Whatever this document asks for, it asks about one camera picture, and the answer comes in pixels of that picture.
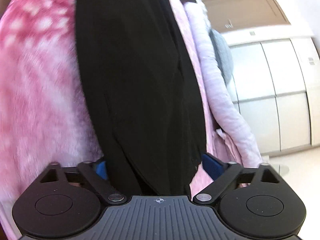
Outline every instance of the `black fabric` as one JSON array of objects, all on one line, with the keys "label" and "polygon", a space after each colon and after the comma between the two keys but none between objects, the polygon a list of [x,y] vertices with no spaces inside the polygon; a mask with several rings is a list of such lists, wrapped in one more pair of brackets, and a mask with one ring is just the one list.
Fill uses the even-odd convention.
[{"label": "black fabric", "polygon": [[169,0],[76,0],[76,49],[111,184],[127,196],[190,194],[204,113]]}]

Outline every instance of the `light pink blanket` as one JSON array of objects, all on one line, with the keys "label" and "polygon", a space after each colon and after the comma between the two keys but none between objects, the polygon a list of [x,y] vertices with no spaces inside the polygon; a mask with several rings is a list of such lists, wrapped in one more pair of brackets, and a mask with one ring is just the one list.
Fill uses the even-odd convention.
[{"label": "light pink blanket", "polygon": [[[256,140],[246,121],[236,111],[224,84],[201,5],[187,2],[184,8],[195,41],[208,103],[215,120],[224,131],[220,131],[218,136],[224,140],[232,155],[230,157],[236,158],[245,167],[257,167],[262,158]],[[217,133],[214,133],[214,137],[217,142],[221,141],[217,138]]]}]

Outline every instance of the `metal rivet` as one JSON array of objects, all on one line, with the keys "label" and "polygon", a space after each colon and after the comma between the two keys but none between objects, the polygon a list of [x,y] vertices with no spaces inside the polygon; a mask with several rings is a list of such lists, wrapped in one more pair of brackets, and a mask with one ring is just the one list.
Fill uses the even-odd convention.
[{"label": "metal rivet", "polygon": [[114,193],[114,194],[111,194],[108,197],[108,199],[112,202],[118,202],[118,201],[124,200],[124,196],[122,194]]},{"label": "metal rivet", "polygon": [[205,194],[205,193],[197,195],[196,198],[197,200],[202,202],[209,201],[212,199],[212,197],[209,194]]}]

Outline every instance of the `pink blanket with white spots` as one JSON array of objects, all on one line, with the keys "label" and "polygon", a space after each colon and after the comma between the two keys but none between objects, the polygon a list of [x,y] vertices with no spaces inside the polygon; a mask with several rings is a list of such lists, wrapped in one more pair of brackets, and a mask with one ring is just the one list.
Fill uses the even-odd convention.
[{"label": "pink blanket with white spots", "polygon": [[0,221],[48,165],[101,156],[81,88],[75,0],[13,0],[0,21]]}]

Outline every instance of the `white cabinet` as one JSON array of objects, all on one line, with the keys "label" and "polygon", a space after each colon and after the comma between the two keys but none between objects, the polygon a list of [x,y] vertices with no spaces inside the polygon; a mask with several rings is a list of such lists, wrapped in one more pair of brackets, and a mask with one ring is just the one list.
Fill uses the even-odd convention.
[{"label": "white cabinet", "polygon": [[276,95],[305,91],[300,65],[290,40],[262,42]]},{"label": "white cabinet", "polygon": [[320,88],[308,90],[311,145],[320,145]]},{"label": "white cabinet", "polygon": [[308,88],[320,88],[320,60],[311,38],[291,39]]},{"label": "white cabinet", "polygon": [[235,106],[235,109],[240,113],[239,104],[238,103],[234,103],[233,105]]},{"label": "white cabinet", "polygon": [[280,150],[279,122],[275,98],[239,103],[261,153]]},{"label": "white cabinet", "polygon": [[232,47],[233,77],[239,101],[275,95],[260,43]]},{"label": "white cabinet", "polygon": [[236,85],[233,77],[231,78],[229,84],[227,85],[227,90],[231,97],[232,102],[238,102],[237,92],[236,92]]},{"label": "white cabinet", "polygon": [[307,95],[305,93],[276,97],[280,149],[310,144],[310,121]]}]

